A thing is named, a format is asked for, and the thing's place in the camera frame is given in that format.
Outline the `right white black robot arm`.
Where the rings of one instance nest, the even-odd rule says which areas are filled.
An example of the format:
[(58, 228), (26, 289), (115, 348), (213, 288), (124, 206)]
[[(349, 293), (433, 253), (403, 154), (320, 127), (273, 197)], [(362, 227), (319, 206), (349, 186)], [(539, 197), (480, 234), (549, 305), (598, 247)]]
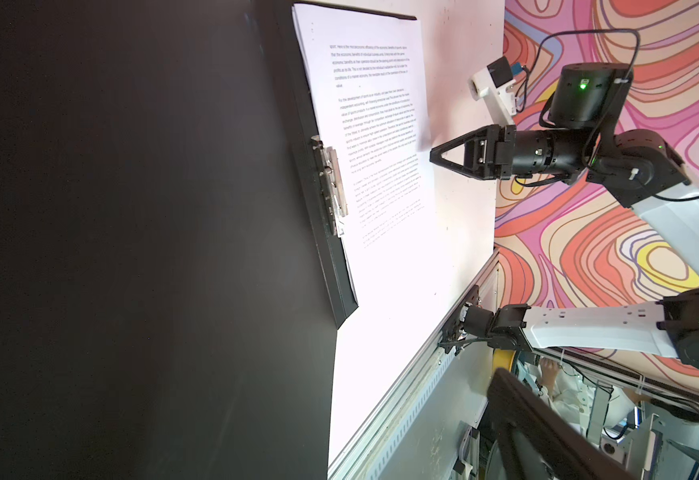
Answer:
[[(615, 130), (632, 83), (627, 64), (567, 65), (539, 129), (487, 125), (433, 148), (431, 162), (483, 181), (585, 178), (649, 224), (699, 276), (699, 182), (659, 134)], [(482, 341), (511, 351), (627, 350), (677, 358), (699, 370), (699, 288), (623, 307), (515, 304), (491, 311), (465, 304), (453, 324), (448, 348)]]

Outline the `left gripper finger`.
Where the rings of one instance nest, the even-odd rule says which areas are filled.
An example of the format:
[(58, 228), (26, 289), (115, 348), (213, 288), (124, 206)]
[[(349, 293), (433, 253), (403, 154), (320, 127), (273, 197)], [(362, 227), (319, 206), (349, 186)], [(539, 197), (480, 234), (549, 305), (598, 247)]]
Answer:
[(487, 389), (489, 416), (509, 479), (629, 479), (511, 372), (499, 368)]

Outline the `blue file folder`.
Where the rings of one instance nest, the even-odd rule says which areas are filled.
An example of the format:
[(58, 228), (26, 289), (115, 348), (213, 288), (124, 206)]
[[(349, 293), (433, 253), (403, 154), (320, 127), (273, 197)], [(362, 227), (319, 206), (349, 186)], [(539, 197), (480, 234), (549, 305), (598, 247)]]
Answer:
[(0, 479), (324, 479), (348, 285), (288, 1), (0, 1)]

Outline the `metal folder clip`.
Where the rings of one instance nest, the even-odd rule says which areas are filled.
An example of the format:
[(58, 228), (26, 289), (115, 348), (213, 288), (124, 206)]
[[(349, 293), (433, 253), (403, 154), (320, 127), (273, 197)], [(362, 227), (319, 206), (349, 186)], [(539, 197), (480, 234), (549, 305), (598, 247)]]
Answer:
[(333, 147), (326, 146), (318, 135), (310, 138), (310, 146), (315, 155), (317, 174), (332, 234), (337, 238), (343, 238), (346, 233), (345, 221), (349, 216), (349, 209), (337, 152)]

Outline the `printed paper sheet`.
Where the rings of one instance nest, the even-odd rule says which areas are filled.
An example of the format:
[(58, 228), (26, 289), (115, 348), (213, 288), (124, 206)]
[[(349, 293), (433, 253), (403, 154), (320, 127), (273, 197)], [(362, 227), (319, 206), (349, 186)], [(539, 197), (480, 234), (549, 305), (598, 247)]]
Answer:
[(433, 174), (417, 18), (292, 8), (320, 139), (335, 160), (342, 244), (361, 308), (417, 274), (431, 243)]

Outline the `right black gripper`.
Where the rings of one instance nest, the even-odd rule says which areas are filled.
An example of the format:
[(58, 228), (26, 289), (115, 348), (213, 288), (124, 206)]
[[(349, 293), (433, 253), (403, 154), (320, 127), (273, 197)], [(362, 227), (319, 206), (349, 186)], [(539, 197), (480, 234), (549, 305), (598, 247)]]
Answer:
[[(467, 132), (431, 149), (429, 160), (435, 166), (445, 168), (466, 178), (499, 180), (511, 177), (513, 151), (517, 128), (514, 125), (489, 125)], [(446, 160), (443, 155), (462, 147), (465, 150), (463, 164)]]

